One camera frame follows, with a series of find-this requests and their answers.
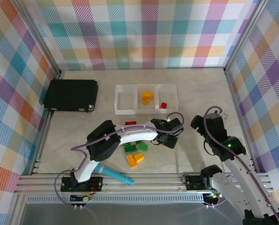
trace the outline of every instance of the teal marker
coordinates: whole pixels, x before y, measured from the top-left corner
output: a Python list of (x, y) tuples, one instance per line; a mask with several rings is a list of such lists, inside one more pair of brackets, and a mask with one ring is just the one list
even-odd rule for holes
[(105, 174), (106, 176), (112, 177), (125, 184), (130, 184), (130, 185), (134, 184), (134, 180), (131, 180), (129, 177), (127, 177), (119, 172), (116, 172), (108, 167), (105, 167), (100, 163), (96, 166), (96, 168), (94, 169), (94, 172)]

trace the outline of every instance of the red lego brick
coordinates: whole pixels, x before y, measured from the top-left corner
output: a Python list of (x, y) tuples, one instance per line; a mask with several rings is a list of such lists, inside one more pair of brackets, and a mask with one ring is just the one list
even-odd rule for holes
[(166, 109), (166, 107), (167, 107), (167, 103), (165, 102), (161, 103), (160, 109)]
[(125, 122), (125, 125), (135, 125), (135, 124), (137, 124), (136, 121)]

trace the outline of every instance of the plaid fabric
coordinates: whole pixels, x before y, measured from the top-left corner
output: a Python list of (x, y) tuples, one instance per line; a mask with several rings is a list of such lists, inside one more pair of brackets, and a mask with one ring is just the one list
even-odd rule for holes
[(271, 0), (231, 69), (245, 127), (279, 200), (279, 0)]
[(0, 0), (0, 225), (44, 120), (43, 100), (55, 77), (10, 0)]
[[(37, 0), (40, 10), (29, 9), (57, 62), (66, 69), (220, 67), (230, 37), (236, 39), (233, 46), (239, 37), (231, 34), (241, 32), (256, 5), (250, 4), (237, 31), (234, 27), (245, 2)], [(37, 17), (44, 18), (45, 27)]]
[(252, 12), (254, 11), (255, 6), (256, 6), (256, 4), (258, 3), (258, 1), (259, 1), (259, 0), (253, 0), (253, 2), (252, 2), (252, 4), (251, 4), (251, 6), (250, 6), (250, 8), (249, 8), (249, 10), (248, 10), (248, 12), (247, 12), (245, 18), (244, 18), (244, 20), (243, 20), (243, 22), (242, 22), (242, 24), (241, 24), (241, 27), (239, 28), (239, 30), (238, 30), (238, 32), (237, 32), (235, 38), (233, 39), (232, 45), (231, 45), (231, 47), (230, 47), (230, 49), (229, 49), (229, 51), (228, 51), (228, 53), (227, 53), (227, 56), (226, 56), (226, 58), (225, 58), (225, 60), (224, 60), (224, 63), (223, 63), (223, 66), (222, 66), (222, 67), (224, 67), (224, 68), (226, 67), (226, 64), (228, 63), (228, 60), (229, 60), (229, 58), (230, 58), (230, 56), (231, 56), (231, 54), (232, 54), (232, 52), (233, 52), (235, 46), (237, 45), (237, 42), (238, 42), (238, 40), (239, 40), (239, 37), (241, 36), (241, 34), (242, 34), (243, 30), (245, 29), (246, 25), (248, 24), (249, 18), (251, 17)]

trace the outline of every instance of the cable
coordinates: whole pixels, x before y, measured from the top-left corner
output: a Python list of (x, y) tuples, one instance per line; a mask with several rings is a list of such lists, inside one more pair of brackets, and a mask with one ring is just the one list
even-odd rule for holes
[(185, 184), (185, 185), (187, 185), (187, 184), (186, 184), (186, 182), (183, 181), (183, 177), (186, 177), (186, 176), (189, 176), (189, 175), (184, 174), (183, 176), (181, 176), (181, 182), (182, 182), (183, 184)]
[(95, 192), (91, 194), (91, 196), (93, 197), (93, 195), (98, 191), (97, 187), (96, 187), (96, 185), (94, 183), (88, 183), (88, 184), (94, 186), (94, 188), (95, 188)]
[(223, 204), (225, 201), (227, 201), (227, 199), (224, 199), (222, 202), (216, 203), (216, 204), (210, 204), (210, 203), (208, 203), (208, 202), (204, 202), (204, 203), (205, 203), (206, 205), (212, 206), (212, 207), (214, 208), (214, 207), (217, 207), (217, 206)]
[(208, 153), (208, 155), (214, 156), (214, 154), (212, 155), (212, 154), (209, 153), (209, 151), (207, 151), (205, 144), (206, 144), (206, 140), (204, 140), (204, 144), (203, 144), (204, 150)]
[(86, 144), (82, 144), (82, 145), (73, 147), (73, 148), (71, 149), (71, 151), (77, 151), (77, 152), (83, 153), (83, 154), (84, 154), (84, 158), (83, 158), (81, 164), (78, 166), (77, 169), (74, 169), (74, 170), (64, 170), (64, 171), (60, 172), (60, 173), (55, 177), (55, 180), (54, 180), (54, 191), (55, 191), (56, 195), (58, 196), (58, 198), (60, 199), (60, 201), (62, 201), (64, 204), (68, 205), (69, 207), (73, 207), (74, 209), (76, 209), (76, 207), (72, 206), (71, 204), (67, 203), (66, 201), (64, 201), (64, 200), (61, 198), (61, 196), (59, 195), (59, 193), (58, 193), (58, 191), (57, 191), (56, 182), (57, 182), (57, 179), (60, 177), (61, 174), (64, 174), (64, 173), (74, 173), (74, 172), (79, 171), (79, 170), (82, 168), (82, 166), (83, 166), (85, 160), (87, 159), (87, 154), (86, 154), (85, 151), (80, 150), (79, 148), (83, 148), (83, 147), (87, 147), (87, 146), (96, 144), (96, 143), (98, 143), (98, 142), (100, 142), (100, 141), (102, 141), (102, 140), (104, 140), (104, 139), (106, 139), (106, 138), (108, 138), (108, 137), (110, 137), (110, 136), (112, 136), (112, 135), (114, 135), (114, 134), (117, 134), (117, 133), (119, 133), (119, 132), (122, 132), (122, 133), (123, 133), (125, 130), (130, 130), (130, 129), (135, 129), (135, 128), (150, 129), (150, 130), (158, 131), (158, 132), (161, 132), (161, 133), (167, 133), (167, 134), (174, 133), (174, 132), (176, 132), (176, 131), (182, 129), (182, 127), (183, 127), (183, 125), (184, 125), (185, 119), (184, 119), (184, 116), (183, 116), (180, 112), (172, 112), (172, 113), (170, 113), (170, 114), (167, 115), (166, 120), (169, 118), (169, 116), (171, 116), (171, 115), (173, 115), (173, 114), (178, 114), (178, 115), (180, 115), (181, 118), (182, 118), (182, 123), (179, 125), (179, 127), (175, 128), (175, 129), (172, 129), (172, 130), (169, 130), (169, 131), (167, 131), (167, 130), (160, 130), (160, 129), (157, 129), (157, 128), (154, 128), (154, 127), (147, 127), (147, 126), (130, 126), (130, 127), (124, 127), (123, 129), (119, 129), (119, 130), (113, 131), (113, 132), (111, 132), (111, 133), (109, 133), (109, 134), (107, 134), (107, 135), (105, 135), (105, 136), (103, 136), (103, 137), (101, 137), (101, 138), (99, 138), (99, 139), (96, 139), (96, 140), (94, 140), (94, 141), (92, 141), (92, 142), (89, 142), (89, 143), (86, 143)]
[(179, 136), (184, 130), (179, 131), (178, 133), (176, 133), (175, 135), (173, 135), (174, 137)]
[(157, 142), (157, 144), (154, 144), (153, 143), (153, 140), (152, 141), (150, 141), (153, 145), (160, 145), (160, 143), (159, 142)]
[(249, 169), (249, 167), (244, 163), (244, 161), (238, 156), (236, 155), (232, 150), (230, 150), (227, 146), (223, 145), (222, 143), (220, 143), (218, 140), (216, 140), (212, 134), (209, 132), (209, 129), (207, 127), (207, 123), (206, 123), (206, 116), (208, 115), (209, 111), (211, 109), (219, 109), (219, 113), (222, 113), (223, 110), (222, 108), (220, 108), (219, 106), (212, 106), (210, 107), (209, 109), (207, 109), (207, 111), (205, 112), (205, 115), (204, 115), (204, 127), (205, 127), (205, 130), (208, 134), (208, 136), (216, 143), (218, 144), (220, 147), (226, 149), (227, 151), (229, 151), (238, 161), (240, 161), (240, 163), (243, 165), (243, 167), (247, 170), (247, 172), (251, 175), (253, 181), (255, 182), (256, 186), (258, 187), (260, 193), (262, 194), (262, 196), (264, 197), (266, 203), (268, 205), (270, 205), (270, 208), (272, 210), (272, 212), (274, 213), (276, 219), (278, 220), (279, 222), (279, 215), (277, 214), (277, 212), (275, 211), (274, 207), (272, 206), (270, 200), (268, 199), (268, 197), (266, 196), (265, 192), (263, 191), (262, 187), (260, 186), (260, 184), (258, 183), (256, 177), (254, 176), (253, 173), (251, 173), (251, 170)]

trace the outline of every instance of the lego brick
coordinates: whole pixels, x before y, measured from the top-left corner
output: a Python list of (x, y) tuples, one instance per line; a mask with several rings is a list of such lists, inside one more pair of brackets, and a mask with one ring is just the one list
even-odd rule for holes
[(137, 124), (136, 121), (125, 122), (125, 125), (135, 125), (135, 124)]
[(153, 99), (153, 93), (150, 92), (150, 91), (145, 91), (143, 92), (143, 97), (146, 96), (149, 98), (149, 100), (152, 100)]
[(140, 150), (140, 151), (143, 151), (143, 152), (147, 152), (147, 150), (148, 150), (148, 145), (147, 145), (147, 144), (144, 144), (144, 143), (141, 143), (141, 144), (139, 145), (139, 150)]
[(125, 149), (125, 153), (128, 154), (128, 153), (131, 153), (133, 151), (136, 151), (137, 148), (136, 148), (136, 145), (132, 144), (130, 146), (127, 146), (124, 148)]
[(139, 152), (136, 155), (134, 155), (134, 158), (135, 158), (136, 162), (140, 162), (140, 161), (143, 161), (144, 156), (141, 152)]
[(143, 96), (142, 99), (141, 99), (141, 101), (142, 101), (142, 103), (143, 103), (144, 105), (147, 105), (147, 104), (149, 103), (150, 99), (149, 99), (149, 97), (147, 97), (147, 96)]
[(160, 109), (166, 109), (166, 107), (167, 107), (167, 103), (165, 102), (161, 103)]
[(124, 143), (124, 144), (123, 144), (124, 147), (128, 147), (128, 146), (130, 146), (130, 145), (131, 145), (130, 142), (127, 142), (127, 143)]
[(133, 155), (127, 156), (127, 160), (131, 168), (137, 167), (137, 163)]

